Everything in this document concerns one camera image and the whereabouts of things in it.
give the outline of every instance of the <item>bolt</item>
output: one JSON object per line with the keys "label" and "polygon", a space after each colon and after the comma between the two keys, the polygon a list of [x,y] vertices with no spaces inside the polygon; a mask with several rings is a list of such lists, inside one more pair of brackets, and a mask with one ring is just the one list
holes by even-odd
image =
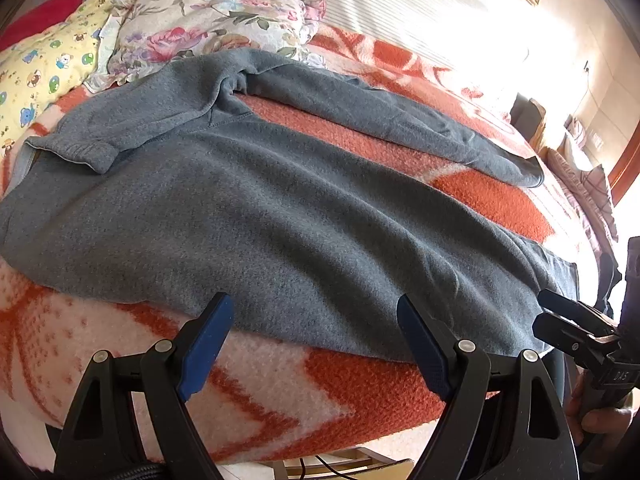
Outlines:
{"label": "bolt", "polygon": [[469,341],[469,339],[463,339],[459,341],[458,348],[469,354],[476,350],[476,344],[473,341]]}
{"label": "bolt", "polygon": [[171,341],[169,341],[168,339],[161,339],[156,343],[154,348],[156,349],[156,352],[168,352],[169,350],[171,350],[172,346],[173,345]]}
{"label": "bolt", "polygon": [[530,363],[535,363],[538,360],[538,354],[533,350],[525,350],[522,353],[522,357],[524,357]]}
{"label": "bolt", "polygon": [[103,363],[109,358],[109,353],[106,350],[98,350],[94,354],[94,362]]}

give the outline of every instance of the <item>hand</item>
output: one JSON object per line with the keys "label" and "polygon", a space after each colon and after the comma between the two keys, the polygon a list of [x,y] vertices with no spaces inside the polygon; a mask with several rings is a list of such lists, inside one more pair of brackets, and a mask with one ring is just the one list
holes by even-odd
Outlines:
{"label": "hand", "polygon": [[622,408],[601,408],[591,410],[580,423],[577,419],[582,404],[584,390],[584,375],[578,376],[578,381],[572,391],[571,401],[564,409],[569,430],[575,446],[580,446],[584,440],[584,432],[604,434],[602,444],[593,451],[590,462],[604,464],[609,455],[616,449],[633,419],[633,394],[629,394]]}

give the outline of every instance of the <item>tiled wall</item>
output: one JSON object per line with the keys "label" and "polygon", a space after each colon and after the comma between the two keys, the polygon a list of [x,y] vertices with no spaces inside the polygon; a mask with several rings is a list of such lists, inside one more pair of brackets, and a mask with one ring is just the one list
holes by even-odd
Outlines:
{"label": "tiled wall", "polygon": [[640,57],[604,0],[480,1],[529,47],[514,82],[547,109],[551,142],[576,111],[588,155],[610,170],[640,121]]}

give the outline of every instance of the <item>yellow pillow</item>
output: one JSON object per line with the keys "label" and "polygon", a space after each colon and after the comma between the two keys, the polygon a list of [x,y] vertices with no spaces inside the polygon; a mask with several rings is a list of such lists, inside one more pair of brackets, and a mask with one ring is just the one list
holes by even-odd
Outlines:
{"label": "yellow pillow", "polygon": [[94,71],[111,0],[86,0],[64,22],[0,52],[0,144]]}

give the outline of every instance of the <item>gray fabric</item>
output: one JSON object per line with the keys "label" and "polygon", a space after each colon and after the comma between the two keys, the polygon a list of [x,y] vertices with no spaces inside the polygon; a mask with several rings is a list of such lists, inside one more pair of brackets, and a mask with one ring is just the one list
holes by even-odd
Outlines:
{"label": "gray fabric", "polygon": [[488,351],[543,350],[536,295],[576,298],[574,265],[433,187],[263,121],[234,89],[541,181],[533,160],[423,105],[230,50],[98,95],[31,137],[46,151],[0,203],[0,254],[56,290],[191,315],[226,290],[236,328],[339,351],[410,360],[395,318],[405,292]]}

